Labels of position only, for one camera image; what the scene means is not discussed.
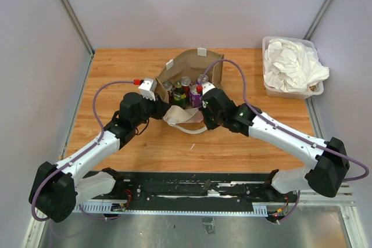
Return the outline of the burlap canvas tote bag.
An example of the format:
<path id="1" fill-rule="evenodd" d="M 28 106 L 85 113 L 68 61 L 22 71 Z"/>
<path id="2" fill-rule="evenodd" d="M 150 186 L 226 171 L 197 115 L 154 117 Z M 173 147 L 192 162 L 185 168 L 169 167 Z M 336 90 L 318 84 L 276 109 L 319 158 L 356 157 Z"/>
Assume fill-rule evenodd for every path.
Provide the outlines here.
<path id="1" fill-rule="evenodd" d="M 196 79 L 200 74 L 206 74 L 209 77 L 209 82 L 220 88 L 223 73 L 222 59 L 224 59 L 223 54 L 205 48 L 184 51 L 174 59 L 169 60 L 158 74 L 155 92 L 160 95 L 163 101 L 169 103 L 168 94 L 162 85 L 163 82 L 170 81 L 174 86 L 175 82 L 180 81 L 182 77 L 190 77 L 193 86 L 196 84 Z M 171 104 L 171 109 L 165 114 L 163 120 L 169 126 L 191 135 L 201 134 L 207 130 L 205 126 L 197 130 L 187 129 L 182 126 L 183 124 L 203 122 L 202 112 L 199 108 L 191 106 L 189 96 L 187 97 L 185 109 Z"/>

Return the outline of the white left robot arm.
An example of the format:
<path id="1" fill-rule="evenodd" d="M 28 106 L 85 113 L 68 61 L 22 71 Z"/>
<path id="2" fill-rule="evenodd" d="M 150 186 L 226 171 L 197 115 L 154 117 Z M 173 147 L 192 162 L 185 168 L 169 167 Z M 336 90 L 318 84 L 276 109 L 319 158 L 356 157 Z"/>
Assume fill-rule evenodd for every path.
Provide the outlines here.
<path id="1" fill-rule="evenodd" d="M 34 219 L 58 223 L 93 197 L 120 198 L 124 184 L 118 172 L 106 168 L 90 177 L 86 174 L 128 144 L 138 134 L 138 126 L 150 118 L 162 119 L 170 108 L 159 95 L 151 100 L 135 92 L 125 94 L 119 110 L 89 144 L 62 161 L 39 166 L 28 199 Z"/>

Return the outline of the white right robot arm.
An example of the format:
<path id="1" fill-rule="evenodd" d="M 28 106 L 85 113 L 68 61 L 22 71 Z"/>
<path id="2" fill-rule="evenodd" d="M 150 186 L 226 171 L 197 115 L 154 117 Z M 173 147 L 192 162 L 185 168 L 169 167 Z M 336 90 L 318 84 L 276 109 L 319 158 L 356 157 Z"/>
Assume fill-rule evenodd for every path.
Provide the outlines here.
<path id="1" fill-rule="evenodd" d="M 304 163 L 302 168 L 272 171 L 263 187 L 267 200 L 275 202 L 290 191 L 308 189 L 325 197 L 336 196 L 350 167 L 340 139 L 314 138 L 276 121 L 257 107 L 237 106 L 222 89 L 210 83 L 202 86 L 202 100 L 201 112 L 209 130 L 224 127 L 263 140 Z"/>

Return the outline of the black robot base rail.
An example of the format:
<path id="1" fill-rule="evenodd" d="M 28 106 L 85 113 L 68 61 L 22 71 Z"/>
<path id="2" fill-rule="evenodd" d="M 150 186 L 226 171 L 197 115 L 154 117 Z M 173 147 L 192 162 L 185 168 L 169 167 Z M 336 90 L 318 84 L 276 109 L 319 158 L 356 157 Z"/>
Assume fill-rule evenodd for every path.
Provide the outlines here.
<path id="1" fill-rule="evenodd" d="M 280 220 L 296 192 L 282 194 L 270 184 L 267 173 L 116 172 L 116 185 L 78 204 L 76 210 L 122 214 L 237 215 Z"/>

